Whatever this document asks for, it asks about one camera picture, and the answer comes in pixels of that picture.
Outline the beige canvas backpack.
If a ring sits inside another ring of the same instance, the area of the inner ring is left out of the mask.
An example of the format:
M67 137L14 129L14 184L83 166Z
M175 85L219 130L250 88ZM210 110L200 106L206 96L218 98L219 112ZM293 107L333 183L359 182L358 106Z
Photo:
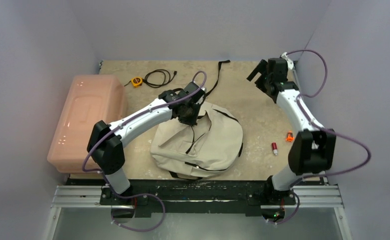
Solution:
M227 109L205 102L194 126L175 119L159 124L150 154L172 177L198 180L226 172L242 150L240 122Z

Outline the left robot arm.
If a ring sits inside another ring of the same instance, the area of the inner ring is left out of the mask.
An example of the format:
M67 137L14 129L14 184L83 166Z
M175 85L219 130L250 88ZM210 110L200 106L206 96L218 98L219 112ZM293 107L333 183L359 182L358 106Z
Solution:
M95 123L87 146L89 158L113 189L112 198L118 204L127 204L132 197L130 181L123 165L124 148L139 135L171 119L193 126L206 94L205 87L193 81L181 90L166 90L141 110L111 123Z

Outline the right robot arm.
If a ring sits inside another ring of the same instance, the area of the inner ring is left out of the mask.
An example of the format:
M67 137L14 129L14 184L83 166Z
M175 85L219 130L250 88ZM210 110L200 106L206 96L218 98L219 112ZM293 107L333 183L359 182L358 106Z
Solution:
M336 135L325 129L305 105L296 83L287 79L290 68L281 57L262 59L247 77L286 113L295 134L288 164L266 181L263 196L271 204L289 195L291 187L303 177L329 170L336 142Z

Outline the orange small clip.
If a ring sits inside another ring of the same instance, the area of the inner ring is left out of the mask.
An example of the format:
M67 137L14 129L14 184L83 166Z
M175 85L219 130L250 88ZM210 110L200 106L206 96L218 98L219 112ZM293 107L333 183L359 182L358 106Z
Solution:
M285 141L291 143L294 140L295 140L295 136L294 136L293 132L292 131L288 131L287 135L286 135Z

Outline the yellow tape measure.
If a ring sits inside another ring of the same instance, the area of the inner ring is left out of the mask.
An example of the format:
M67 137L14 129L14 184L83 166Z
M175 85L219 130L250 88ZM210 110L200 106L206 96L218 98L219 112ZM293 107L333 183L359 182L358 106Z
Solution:
M131 84L134 88L138 88L143 84L143 78L142 77L134 77L131 79Z

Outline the red marker pen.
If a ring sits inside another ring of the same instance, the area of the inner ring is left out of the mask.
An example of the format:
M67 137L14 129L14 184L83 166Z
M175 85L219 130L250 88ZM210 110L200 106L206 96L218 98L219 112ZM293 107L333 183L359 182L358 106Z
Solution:
M275 142L272 142L271 143L271 148L272 148L272 152L273 152L273 154L274 155L278 155L278 147L277 147L277 143L275 143Z

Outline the pink plastic storage box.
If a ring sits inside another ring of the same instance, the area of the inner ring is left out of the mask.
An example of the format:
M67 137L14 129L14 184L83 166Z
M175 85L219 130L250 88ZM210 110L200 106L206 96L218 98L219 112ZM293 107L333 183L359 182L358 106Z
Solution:
M111 123L127 114L124 85L115 75L75 76L56 128L47 160L60 173L82 173L95 123Z

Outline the black table front rail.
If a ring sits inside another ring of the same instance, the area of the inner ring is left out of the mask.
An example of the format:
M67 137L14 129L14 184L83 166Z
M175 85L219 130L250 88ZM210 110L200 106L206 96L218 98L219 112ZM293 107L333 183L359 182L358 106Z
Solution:
M281 220L285 208L295 207L290 191L274 191L265 180L147 180L130 181L122 197L114 196L106 186L101 188L100 205L115 209L129 207L137 218L152 213L244 214Z

